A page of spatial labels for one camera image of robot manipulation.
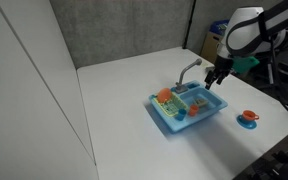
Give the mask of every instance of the sink basin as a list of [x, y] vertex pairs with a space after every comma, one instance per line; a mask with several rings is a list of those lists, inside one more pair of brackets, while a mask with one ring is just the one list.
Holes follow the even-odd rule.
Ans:
[[[172, 97], [174, 98], [174, 102], [176, 102], [175, 104], [171, 104], [172, 101], [170, 101], [170, 107], [172, 107], [174, 113], [169, 112], [167, 104], [158, 103], [156, 100], [156, 94], [149, 97], [158, 114], [162, 117], [162, 119], [174, 133], [217, 113], [219, 110], [227, 106], [227, 103], [223, 99], [218, 97], [211, 90], [205, 89], [197, 81], [192, 81], [184, 85], [188, 88], [188, 90], [181, 94], [177, 94], [175, 92], [175, 87], [171, 88], [173, 92]], [[177, 110], [184, 108], [188, 112], [189, 107], [194, 104], [196, 99], [204, 99], [207, 100], [208, 103], [199, 108], [197, 115], [193, 117], [186, 115], [183, 120], [177, 120]]]

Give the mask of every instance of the table surface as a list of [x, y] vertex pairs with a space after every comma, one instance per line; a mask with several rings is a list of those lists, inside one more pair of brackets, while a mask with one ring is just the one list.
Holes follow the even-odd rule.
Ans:
[[[211, 88], [228, 107], [171, 134], [148, 97], [197, 58], [173, 48], [78, 70], [101, 180], [231, 179], [288, 135], [279, 102], [231, 75]], [[211, 65], [203, 60], [184, 82], [204, 85]], [[236, 122], [245, 109], [260, 116], [254, 130]]]

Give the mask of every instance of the gray wall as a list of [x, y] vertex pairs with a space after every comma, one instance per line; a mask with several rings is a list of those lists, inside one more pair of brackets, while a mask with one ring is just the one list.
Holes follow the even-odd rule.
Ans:
[[[50, 0], [76, 68], [181, 46], [193, 0]], [[188, 48], [215, 20], [279, 0], [197, 0]]]

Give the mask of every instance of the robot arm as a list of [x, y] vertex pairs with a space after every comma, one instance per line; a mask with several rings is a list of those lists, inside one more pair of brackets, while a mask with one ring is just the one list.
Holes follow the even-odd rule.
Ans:
[[281, 44], [288, 27], [288, 0], [264, 11], [261, 7], [237, 9], [230, 19], [226, 33], [218, 46], [215, 69], [205, 79], [206, 89], [214, 81], [221, 84], [233, 66], [232, 57], [250, 56], [270, 50], [270, 38], [274, 47]]

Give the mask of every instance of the faucet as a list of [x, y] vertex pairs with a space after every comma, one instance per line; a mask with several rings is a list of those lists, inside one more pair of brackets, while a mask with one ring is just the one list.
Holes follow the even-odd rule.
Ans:
[[199, 58], [196, 61], [194, 61], [192, 64], [188, 65], [186, 68], [183, 69], [183, 71], [181, 72], [181, 76], [180, 76], [179, 82], [175, 83], [176, 84], [175, 92], [177, 94], [180, 94], [180, 93], [185, 92], [185, 91], [188, 90], [187, 87], [182, 84], [185, 72], [187, 70], [191, 69], [193, 66], [195, 66], [195, 65], [199, 66], [201, 64], [202, 64], [202, 59]]

